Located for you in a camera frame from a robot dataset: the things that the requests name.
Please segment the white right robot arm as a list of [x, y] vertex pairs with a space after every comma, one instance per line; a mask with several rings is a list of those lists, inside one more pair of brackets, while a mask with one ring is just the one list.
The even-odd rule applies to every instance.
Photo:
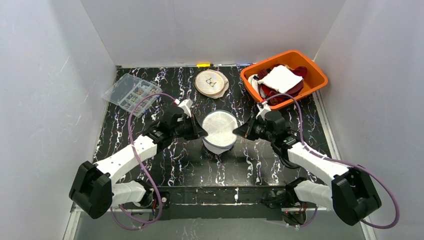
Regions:
[[333, 210], [350, 226], [382, 206], [368, 173], [325, 160], [319, 152], [301, 142], [301, 134], [287, 127], [279, 112], [267, 112], [264, 117], [251, 116], [232, 132], [248, 140], [268, 141], [283, 165], [308, 170], [322, 181], [314, 183], [299, 177], [288, 183], [285, 186], [286, 199], [292, 203], [309, 202]]

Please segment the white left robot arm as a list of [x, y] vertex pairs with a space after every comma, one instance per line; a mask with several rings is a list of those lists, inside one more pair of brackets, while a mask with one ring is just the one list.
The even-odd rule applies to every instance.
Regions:
[[173, 103], [133, 143], [103, 160], [83, 162], [76, 172], [69, 198], [92, 219], [101, 217], [110, 207], [127, 203], [148, 205], [154, 199], [155, 184], [118, 181], [140, 162], [160, 154], [175, 139], [190, 141], [208, 135], [191, 112], [192, 104], [190, 99]]

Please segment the dark red bra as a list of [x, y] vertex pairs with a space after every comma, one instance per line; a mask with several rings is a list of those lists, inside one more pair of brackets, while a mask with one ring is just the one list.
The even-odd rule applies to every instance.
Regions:
[[308, 69], [304, 66], [296, 67], [295, 69], [291, 69], [291, 72], [298, 77], [302, 77], [304, 79], [308, 73]]

